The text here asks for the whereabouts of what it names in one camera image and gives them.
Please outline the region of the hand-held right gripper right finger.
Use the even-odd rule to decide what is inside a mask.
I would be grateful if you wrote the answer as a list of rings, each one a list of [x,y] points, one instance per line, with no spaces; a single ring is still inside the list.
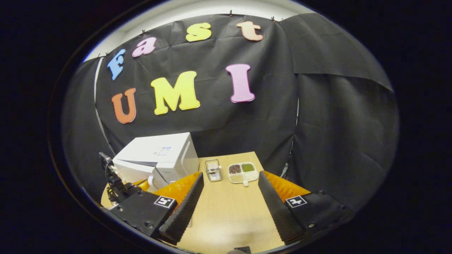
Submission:
[[[354,212],[323,190],[310,192],[270,172],[258,186],[284,244],[305,246],[347,223]]]

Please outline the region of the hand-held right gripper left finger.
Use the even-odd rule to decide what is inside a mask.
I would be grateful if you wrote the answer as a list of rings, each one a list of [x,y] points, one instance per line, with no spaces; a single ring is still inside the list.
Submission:
[[[108,212],[150,238],[176,245],[189,225],[203,188],[202,172],[184,177],[155,194],[132,185],[132,194]]]

